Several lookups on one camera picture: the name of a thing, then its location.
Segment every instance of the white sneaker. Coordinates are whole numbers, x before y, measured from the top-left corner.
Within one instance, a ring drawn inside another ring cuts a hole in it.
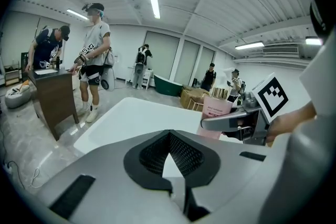
[[[93,109],[91,112],[90,112],[90,115],[88,116],[88,118],[86,119],[86,122],[87,123],[91,123],[93,122],[96,117],[98,116],[98,111],[97,109]]]
[[[81,108],[80,110],[77,111],[77,116],[83,116],[88,111],[89,111],[88,108],[86,108],[86,109]]]

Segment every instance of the pink bag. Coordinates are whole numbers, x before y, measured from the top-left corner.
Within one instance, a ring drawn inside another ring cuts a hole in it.
[[[202,110],[202,119],[229,114],[233,103],[223,99],[217,99],[210,96],[204,98]],[[208,131],[199,125],[197,134],[213,139],[219,139],[222,132]]]

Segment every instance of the black cap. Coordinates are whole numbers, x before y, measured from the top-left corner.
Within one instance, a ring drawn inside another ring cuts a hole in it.
[[[92,9],[92,8],[95,8],[95,9],[98,9],[98,10],[101,10],[102,12],[104,11],[104,6],[100,3],[90,3],[90,4],[86,4],[82,10],[85,10],[86,12],[88,12],[89,9]]]
[[[69,39],[69,34],[70,34],[70,28],[69,26],[67,25],[63,25],[62,27],[60,27],[60,30],[61,30],[61,35],[62,35],[62,38],[65,40],[65,41],[68,41]]]

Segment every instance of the white t-shirt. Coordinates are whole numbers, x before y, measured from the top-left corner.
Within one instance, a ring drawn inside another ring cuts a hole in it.
[[[85,35],[84,47],[88,49],[90,44],[92,43],[95,46],[94,49],[97,49],[103,44],[103,36],[106,33],[110,33],[110,27],[107,23],[102,21],[94,25]],[[103,54],[101,54],[86,61],[86,65],[102,66],[104,64],[104,61],[104,56]]]
[[[242,85],[241,85],[241,84],[242,84],[242,80],[241,80],[240,77],[237,78],[237,84],[238,84],[239,87],[242,86]],[[235,85],[234,83],[233,83],[233,88],[232,88],[232,90],[231,90],[230,95],[232,95],[232,96],[238,96],[238,91],[237,91],[237,89],[236,89],[236,85]]]

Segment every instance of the gray floor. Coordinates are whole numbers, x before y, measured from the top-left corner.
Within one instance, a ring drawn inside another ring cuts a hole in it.
[[[134,97],[151,102],[171,105],[181,108],[180,100],[177,97],[170,97],[157,93],[149,88],[147,91],[136,90],[131,86],[125,86],[121,81],[116,81],[116,89],[107,92],[99,91],[100,106],[99,116],[102,116],[110,108],[126,97]],[[32,194],[38,192],[38,188],[56,175],[59,171],[70,165],[81,157],[73,144],[90,127],[85,123],[87,115],[80,117],[80,123],[75,124],[72,117],[65,119],[57,127],[56,131],[61,133],[59,141],[55,141],[52,134],[37,118],[31,101],[16,109],[7,109],[4,103],[6,88],[0,88],[1,108],[3,114],[0,116],[0,127],[4,134],[4,142],[7,149],[5,161],[15,161],[19,167],[20,178],[25,188]],[[80,91],[74,91],[76,108],[81,107]],[[5,151],[0,147],[1,159]],[[17,167],[10,164],[13,170],[11,178],[16,184],[19,183]]]

